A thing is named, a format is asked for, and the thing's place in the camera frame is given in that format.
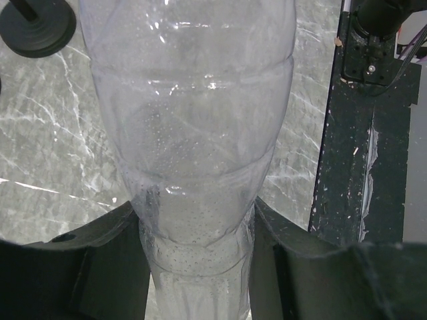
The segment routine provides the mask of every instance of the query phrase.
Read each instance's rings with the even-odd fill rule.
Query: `purple cable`
[[[418,40],[418,38],[420,37],[421,33],[423,32],[423,29],[420,30],[420,32],[418,32],[416,34],[416,36],[413,38],[413,40],[411,40],[411,42],[409,42],[409,45],[406,46],[406,48],[401,52],[401,54],[399,55],[399,59],[401,59],[405,53],[407,53],[410,48],[414,45],[414,43]]]

